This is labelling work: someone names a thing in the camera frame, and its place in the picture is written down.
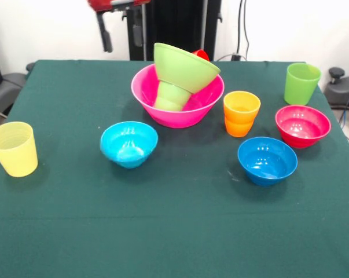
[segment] light green cup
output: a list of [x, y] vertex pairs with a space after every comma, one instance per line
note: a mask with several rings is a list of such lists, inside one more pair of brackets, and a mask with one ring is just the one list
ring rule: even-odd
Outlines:
[[208, 86], [221, 70], [183, 49], [156, 43], [154, 62], [159, 88], [155, 108], [181, 111], [191, 97]]
[[321, 71], [313, 65], [294, 63], [288, 66], [285, 101], [290, 105], [307, 105], [317, 87]]

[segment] cup rim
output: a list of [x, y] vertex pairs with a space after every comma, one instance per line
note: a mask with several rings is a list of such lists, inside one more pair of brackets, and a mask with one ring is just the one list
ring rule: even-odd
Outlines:
[[[228, 95], [231, 95], [231, 94], [239, 94], [239, 93], [242, 93], [242, 94], [248, 94], [252, 97], [255, 97], [257, 100], [258, 100], [258, 107], [255, 108], [254, 110], [251, 110], [251, 111], [238, 111], [236, 109], [232, 109], [230, 108], [230, 106], [226, 103], [226, 98]], [[237, 113], [241, 113], [241, 114], [250, 114], [250, 113], [253, 113], [253, 112], [256, 112], [260, 109], [260, 105], [261, 105], [261, 102], [260, 102], [260, 98], [257, 97], [255, 94], [253, 93], [250, 93], [248, 91], [232, 91], [232, 92], [229, 92], [228, 94], [225, 95], [225, 97], [223, 98], [223, 104], [228, 108], [230, 109], [231, 111], [233, 112], [237, 112]]]
[[31, 125], [29, 125], [28, 123], [25, 123], [25, 122], [20, 122], [20, 121], [3, 123], [3, 124], [0, 125], [0, 130], [3, 129], [4, 126], [10, 126], [10, 125], [14, 125], [14, 124], [21, 124], [24, 127], [28, 128], [30, 130], [30, 135], [28, 136], [28, 138], [23, 143], [21, 143], [18, 146], [15, 146], [13, 148], [6, 148], [6, 149], [0, 148], [1, 152], [13, 151], [13, 150], [15, 150], [17, 148], [20, 148], [21, 146], [23, 146], [24, 144], [29, 142], [29, 140], [31, 139], [32, 135], [34, 134], [34, 131], [33, 131], [33, 128], [32, 128]]
[[[316, 69], [316, 70], [319, 72], [319, 77], [311, 78], [311, 79], [299, 78], [299, 77], [295, 76], [294, 74], [292, 74], [292, 73], [290, 72], [290, 69], [291, 69], [292, 67], [294, 67], [295, 65], [308, 65], [308, 66], [310, 66], [310, 67], [313, 67], [314, 69]], [[314, 66], [314, 65], [311, 65], [311, 64], [307, 64], [307, 63], [292, 63], [292, 64], [288, 65], [287, 72], [288, 72], [288, 74], [290, 74], [292, 77], [294, 77], [294, 78], [296, 78], [296, 79], [298, 79], [298, 80], [301, 80], [301, 81], [316, 81], [316, 80], [319, 80], [319, 79], [321, 78], [321, 76], [322, 76], [322, 72], [321, 72], [321, 70], [320, 70], [318, 67], [316, 67], [316, 66]]]

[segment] plastic cup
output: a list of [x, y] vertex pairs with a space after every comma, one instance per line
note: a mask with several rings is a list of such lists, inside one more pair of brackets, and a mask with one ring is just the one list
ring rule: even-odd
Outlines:
[[12, 177], [25, 177], [38, 166], [32, 127], [23, 122], [0, 126], [0, 163]]
[[234, 91], [223, 99], [228, 134], [243, 137], [248, 134], [259, 112], [260, 99], [249, 92]]
[[285, 101], [290, 105], [307, 105], [318, 81], [321, 71], [306, 63], [288, 66], [285, 85]]
[[220, 73], [211, 62], [183, 49], [154, 44], [154, 61], [160, 81], [154, 107], [182, 111], [192, 94], [208, 86]]
[[203, 49], [199, 49], [197, 51], [194, 51], [194, 52], [192, 52], [192, 54], [195, 54], [196, 56], [199, 56], [200, 58], [203, 58], [207, 61], [210, 61], [208, 54]]

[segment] pink bowl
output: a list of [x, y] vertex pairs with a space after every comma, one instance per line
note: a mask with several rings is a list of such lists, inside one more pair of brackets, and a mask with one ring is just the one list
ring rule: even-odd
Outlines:
[[153, 107], [158, 86], [159, 80], [154, 64], [140, 70], [132, 80], [133, 95], [142, 104], [148, 114], [157, 123], [173, 129], [182, 129], [199, 123], [222, 97], [225, 90], [223, 79], [218, 75], [203, 90], [193, 94], [182, 111], [172, 112]]
[[312, 146], [329, 134], [330, 120], [317, 109], [290, 105], [282, 107], [275, 115], [282, 139], [293, 148]]

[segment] plastic bowl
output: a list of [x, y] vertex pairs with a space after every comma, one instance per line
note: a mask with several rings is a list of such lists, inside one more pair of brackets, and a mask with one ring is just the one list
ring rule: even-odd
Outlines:
[[218, 75], [207, 87], [193, 94], [182, 111], [164, 111], [153, 107], [157, 95], [159, 79], [155, 65], [140, 70], [132, 80], [134, 97], [159, 124], [173, 129], [193, 126], [205, 117], [225, 90], [223, 79]]
[[192, 94], [205, 88], [221, 70], [213, 63], [175, 46], [156, 42], [153, 59], [159, 79]]
[[254, 137], [244, 141], [238, 148], [237, 156], [250, 180], [264, 187], [286, 179], [297, 168], [293, 149], [270, 137]]
[[104, 131], [101, 152], [116, 164], [133, 169], [145, 162], [158, 141], [156, 130], [141, 122], [121, 122]]
[[282, 107], [275, 115], [282, 139], [293, 148], [312, 146], [329, 134], [330, 120], [317, 109], [290, 105]]

